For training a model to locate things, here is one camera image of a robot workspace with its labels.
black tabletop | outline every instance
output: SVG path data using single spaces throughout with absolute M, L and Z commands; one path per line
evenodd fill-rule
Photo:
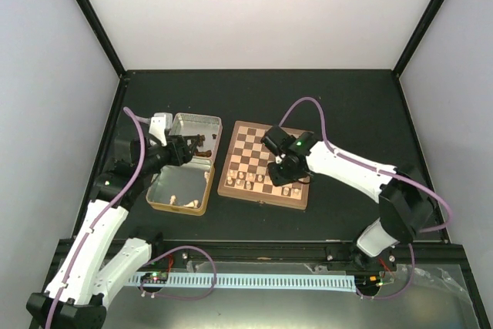
M 353 240 L 378 218 L 377 204 L 326 176 L 317 176 L 310 186 L 305 211 L 219 196 L 233 126 L 237 120 L 276 124 L 295 100 L 313 96 L 325 110 L 327 135 L 335 145 L 379 163 L 414 164 L 424 172 L 398 83 L 386 70 L 131 72 L 123 104 L 137 115 L 219 116 L 223 134 L 203 216 L 154 210 L 142 195 L 116 237 L 126 239 L 136 227 L 150 227 L 173 240 Z M 303 103 L 286 126 L 320 133 L 316 108 Z M 123 114 L 117 129 L 127 134 L 135 130 Z M 437 240 L 439 235 L 425 239 Z

